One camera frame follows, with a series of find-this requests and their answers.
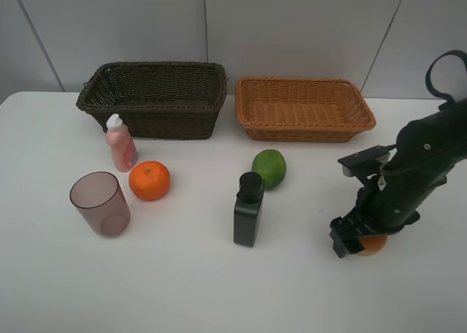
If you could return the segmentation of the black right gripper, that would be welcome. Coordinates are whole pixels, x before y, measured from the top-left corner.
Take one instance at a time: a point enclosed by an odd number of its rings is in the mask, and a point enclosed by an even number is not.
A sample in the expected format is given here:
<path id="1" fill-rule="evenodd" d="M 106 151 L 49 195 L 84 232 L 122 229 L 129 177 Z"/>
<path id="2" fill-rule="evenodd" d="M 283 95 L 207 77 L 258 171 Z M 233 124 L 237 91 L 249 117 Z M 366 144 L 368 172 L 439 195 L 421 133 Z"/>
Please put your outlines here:
<path id="1" fill-rule="evenodd" d="M 371 178 L 358 190 L 351 211 L 331 221 L 333 251 L 340 259 L 363 251 L 363 243 L 358 238 L 395 234 L 417 222 L 420 219 L 417 208 L 436 188 L 445 185 L 447 178 L 396 178 L 384 188 L 377 182 L 376 177 Z M 348 249 L 342 238 L 352 238 L 348 240 Z"/>

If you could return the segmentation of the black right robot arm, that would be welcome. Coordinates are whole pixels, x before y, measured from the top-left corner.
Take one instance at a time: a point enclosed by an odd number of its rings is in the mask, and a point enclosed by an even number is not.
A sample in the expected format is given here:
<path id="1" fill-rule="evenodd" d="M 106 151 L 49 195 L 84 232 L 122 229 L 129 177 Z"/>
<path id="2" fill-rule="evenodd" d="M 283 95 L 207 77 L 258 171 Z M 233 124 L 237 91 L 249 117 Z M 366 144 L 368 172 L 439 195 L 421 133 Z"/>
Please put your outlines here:
<path id="1" fill-rule="evenodd" d="M 409 122 L 393 145 L 340 158 L 345 175 L 363 186 L 351 211 L 330 223 L 336 255 L 359 253 L 363 239 L 397 234 L 417 222 L 417 208 L 465 159 L 465 100 L 446 102 L 438 112 Z"/>

